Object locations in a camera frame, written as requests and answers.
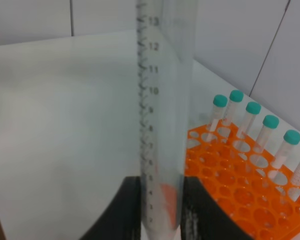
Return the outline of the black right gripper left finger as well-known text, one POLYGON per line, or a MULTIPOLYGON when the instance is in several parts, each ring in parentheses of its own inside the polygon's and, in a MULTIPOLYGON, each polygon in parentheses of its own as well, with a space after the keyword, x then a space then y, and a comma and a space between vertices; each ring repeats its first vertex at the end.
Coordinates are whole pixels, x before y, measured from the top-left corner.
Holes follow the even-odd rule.
POLYGON ((82 240, 141 239, 141 181, 127 176, 106 210, 82 240))

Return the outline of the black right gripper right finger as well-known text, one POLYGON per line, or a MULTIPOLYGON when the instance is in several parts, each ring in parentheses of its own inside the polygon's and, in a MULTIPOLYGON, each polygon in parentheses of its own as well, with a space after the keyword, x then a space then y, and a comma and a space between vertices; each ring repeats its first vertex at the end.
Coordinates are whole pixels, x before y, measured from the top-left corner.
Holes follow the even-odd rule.
POLYGON ((218 206, 197 177, 183 182, 180 220, 182 240, 251 240, 218 206))

